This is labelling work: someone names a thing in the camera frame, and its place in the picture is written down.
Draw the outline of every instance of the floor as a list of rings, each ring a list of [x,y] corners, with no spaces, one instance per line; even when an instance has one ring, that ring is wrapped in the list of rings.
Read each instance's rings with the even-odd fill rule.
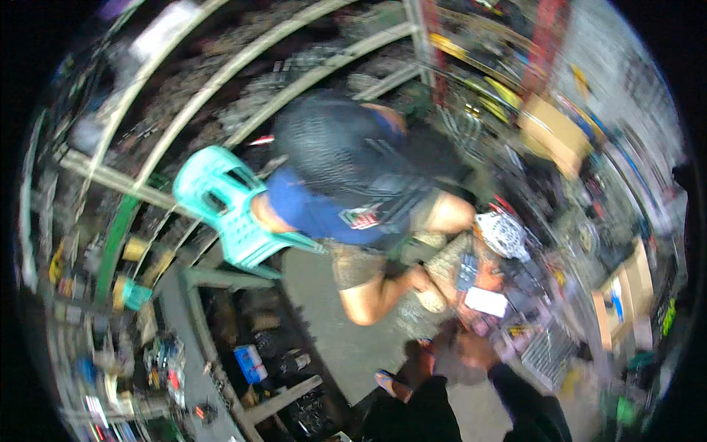
[[[405,360],[404,343],[410,339],[434,335],[447,316],[424,310],[414,296],[403,298],[381,322],[371,327],[353,324],[344,314],[334,285],[327,256],[301,250],[288,250],[283,258],[284,286],[329,372],[351,405],[376,388],[373,374],[381,368],[397,371]],[[522,366],[517,372],[531,379]],[[477,383],[450,386],[450,404],[460,425],[462,437],[469,442],[503,440],[510,420],[491,384]],[[595,406],[583,400],[560,396],[567,422],[575,441],[589,441],[599,428]]]

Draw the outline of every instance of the person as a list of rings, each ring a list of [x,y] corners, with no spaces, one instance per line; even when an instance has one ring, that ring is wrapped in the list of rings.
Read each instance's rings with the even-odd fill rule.
[[[373,403],[359,430],[362,442],[461,441],[457,418],[447,397],[447,378],[435,373],[436,343],[419,340],[414,382],[410,388],[386,371],[375,379],[388,394]],[[543,396],[502,363],[491,343],[473,332],[459,334],[455,348],[468,368],[488,376],[513,424],[505,442],[569,442],[569,427],[559,401]]]
[[[409,233],[453,234],[474,224],[471,203],[439,190],[435,172],[408,160],[409,132],[389,107],[331,91],[299,98],[274,124],[273,145],[287,163],[251,203],[255,219],[272,232],[326,240],[344,310],[359,325],[385,317],[412,289],[427,309],[443,310],[447,301],[422,266],[386,277],[386,253]],[[432,129],[414,138],[418,158],[428,158],[418,164],[435,163],[446,147]]]

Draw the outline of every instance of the shorts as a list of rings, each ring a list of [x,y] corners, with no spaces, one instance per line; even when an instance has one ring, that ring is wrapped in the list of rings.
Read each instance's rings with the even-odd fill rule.
[[[413,207],[410,212],[409,231],[411,233],[425,230],[439,195],[440,190],[435,189]],[[332,256],[334,280],[340,291],[364,285],[385,271],[386,257],[382,253],[367,251],[358,245],[333,241],[325,245]]]

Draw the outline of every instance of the cardboard box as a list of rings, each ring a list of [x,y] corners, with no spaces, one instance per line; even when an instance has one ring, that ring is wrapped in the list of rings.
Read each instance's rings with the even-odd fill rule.
[[[521,139],[532,151],[543,146],[565,178],[574,180],[584,158],[592,151],[584,131],[547,101],[533,95],[518,118]]]
[[[597,320],[599,321],[602,343],[611,349],[626,333],[633,329],[636,318],[647,315],[653,303],[653,281],[650,277],[648,257],[643,241],[634,240],[633,254],[619,265],[619,268],[603,283],[601,289],[592,294]],[[611,298],[612,286],[618,281],[617,300],[623,319],[619,317],[619,307],[606,308],[604,300]]]

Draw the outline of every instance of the hand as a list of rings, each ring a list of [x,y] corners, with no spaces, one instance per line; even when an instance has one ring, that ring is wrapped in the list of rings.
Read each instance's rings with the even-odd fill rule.
[[[485,337],[474,332],[461,332],[457,335],[459,358],[467,367],[480,368],[487,373],[501,359]]]

